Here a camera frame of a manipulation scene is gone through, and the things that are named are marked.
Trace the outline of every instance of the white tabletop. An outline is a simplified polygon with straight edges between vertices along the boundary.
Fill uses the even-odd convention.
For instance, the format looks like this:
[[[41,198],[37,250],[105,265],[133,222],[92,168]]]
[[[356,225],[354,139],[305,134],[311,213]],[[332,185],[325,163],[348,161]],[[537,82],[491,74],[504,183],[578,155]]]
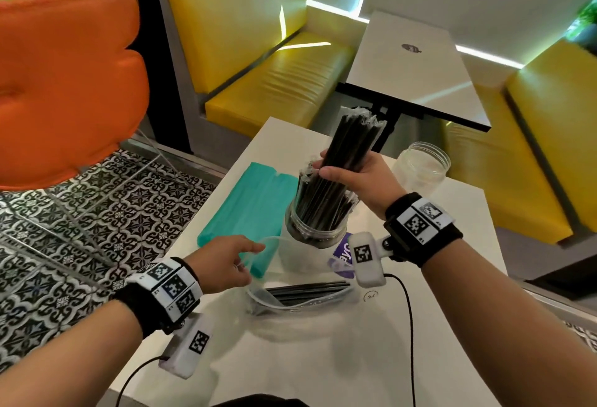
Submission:
[[[197,235],[216,213],[251,162],[296,175],[329,138],[269,118],[205,205],[181,233],[168,256],[197,249]],[[385,157],[389,164],[394,159]],[[506,272],[482,190],[446,179],[432,198],[452,214],[465,239]],[[381,220],[360,204],[349,231],[382,237]],[[498,406],[452,333],[421,271],[413,264],[384,261],[384,269],[407,286],[414,315],[415,389],[420,407]],[[346,313],[272,324],[239,312],[242,292],[205,295],[198,311],[214,316],[216,330],[196,373],[187,381],[151,364],[125,394],[150,407],[214,405],[255,393],[298,397],[310,407],[409,406],[410,329],[404,294],[389,280],[377,297]],[[141,344],[111,389],[120,391],[144,361],[159,356],[169,341],[161,332]]]
[[[375,11],[346,82],[419,105],[431,116],[491,128],[445,29]]]

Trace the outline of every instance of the patterned floor tile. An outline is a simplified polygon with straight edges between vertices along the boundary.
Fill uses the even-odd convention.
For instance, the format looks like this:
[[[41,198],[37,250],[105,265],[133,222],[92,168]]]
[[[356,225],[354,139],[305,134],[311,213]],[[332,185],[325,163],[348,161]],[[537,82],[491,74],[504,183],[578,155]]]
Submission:
[[[22,244],[0,235],[0,373],[84,319],[123,286],[124,278],[163,256],[214,189],[212,184],[183,174],[184,181],[193,185],[189,189],[172,168],[155,164],[120,190],[111,191],[147,162],[136,154],[118,151],[75,179],[49,189],[86,232],[66,219],[41,190],[0,196],[0,231]],[[90,210],[109,191],[105,200]],[[86,234],[114,267],[93,257],[97,251]],[[42,265],[41,255],[105,289],[63,269]]]

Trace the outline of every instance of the empty plastic jar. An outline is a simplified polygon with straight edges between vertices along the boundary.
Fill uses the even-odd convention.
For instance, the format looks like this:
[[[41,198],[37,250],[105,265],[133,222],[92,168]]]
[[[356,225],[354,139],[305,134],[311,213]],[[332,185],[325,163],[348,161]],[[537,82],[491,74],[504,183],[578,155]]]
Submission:
[[[450,157],[439,147],[419,141],[402,151],[392,172],[407,192],[429,197],[446,177],[450,165]]]

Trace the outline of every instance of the yellow booth seat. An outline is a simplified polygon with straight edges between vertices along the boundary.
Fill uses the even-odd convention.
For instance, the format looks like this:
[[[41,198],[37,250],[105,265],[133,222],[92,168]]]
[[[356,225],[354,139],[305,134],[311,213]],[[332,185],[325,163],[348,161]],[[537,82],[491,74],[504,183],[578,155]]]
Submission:
[[[199,94],[210,94],[306,23],[306,0],[169,0]],[[310,47],[293,45],[316,44]],[[352,49],[312,33],[205,104],[208,121],[253,137],[274,116],[307,127],[352,60]]]
[[[301,33],[206,102],[207,119],[250,137],[270,116],[309,127],[352,56],[349,48]]]
[[[580,221],[597,231],[597,57],[561,40],[506,87]]]
[[[475,86],[491,122],[487,133],[445,127],[449,177],[485,191],[496,226],[555,244],[572,235],[555,194],[498,90]]]

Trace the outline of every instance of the table leg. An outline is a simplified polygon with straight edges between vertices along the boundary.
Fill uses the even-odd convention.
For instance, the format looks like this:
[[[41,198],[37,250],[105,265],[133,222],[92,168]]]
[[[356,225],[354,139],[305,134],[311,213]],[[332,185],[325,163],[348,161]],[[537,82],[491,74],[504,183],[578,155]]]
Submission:
[[[396,123],[398,122],[398,119],[400,118],[400,114],[402,114],[402,113],[400,113],[400,111],[398,110],[398,107],[395,107],[395,106],[387,107],[387,111],[385,113],[383,113],[382,106],[379,104],[375,104],[375,103],[371,107],[371,112],[375,116],[377,116],[377,119],[382,120],[382,121],[384,120],[387,122],[386,127],[382,131],[382,134],[379,135],[379,138],[377,139],[377,141],[371,148],[371,150],[373,152],[380,152],[383,149],[384,144],[386,144],[388,137],[394,131],[394,128],[396,127]]]

